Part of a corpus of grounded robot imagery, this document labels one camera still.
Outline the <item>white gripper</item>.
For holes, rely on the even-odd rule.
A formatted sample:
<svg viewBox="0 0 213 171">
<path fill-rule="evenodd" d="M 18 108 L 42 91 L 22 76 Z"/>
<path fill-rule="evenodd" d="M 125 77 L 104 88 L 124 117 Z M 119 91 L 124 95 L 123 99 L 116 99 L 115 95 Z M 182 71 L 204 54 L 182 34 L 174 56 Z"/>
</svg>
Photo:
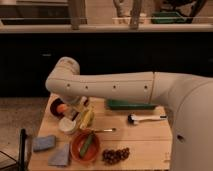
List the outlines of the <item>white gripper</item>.
<svg viewBox="0 0 213 171">
<path fill-rule="evenodd" d="M 89 99 L 82 97 L 81 100 L 75 105 L 69 105 L 65 111 L 65 116 L 71 121 L 74 121 L 77 116 L 87 110 Z"/>
</svg>

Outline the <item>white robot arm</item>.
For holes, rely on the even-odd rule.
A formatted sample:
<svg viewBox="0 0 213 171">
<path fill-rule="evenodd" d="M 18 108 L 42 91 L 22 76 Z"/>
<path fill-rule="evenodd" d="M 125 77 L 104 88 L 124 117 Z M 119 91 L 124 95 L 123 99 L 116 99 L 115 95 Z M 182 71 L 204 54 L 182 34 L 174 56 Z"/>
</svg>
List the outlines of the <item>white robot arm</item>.
<svg viewBox="0 0 213 171">
<path fill-rule="evenodd" d="M 45 86 L 69 105 L 85 96 L 169 108 L 170 171 L 213 171 L 213 78 L 168 72 L 82 75 L 75 59 L 62 57 Z"/>
</svg>

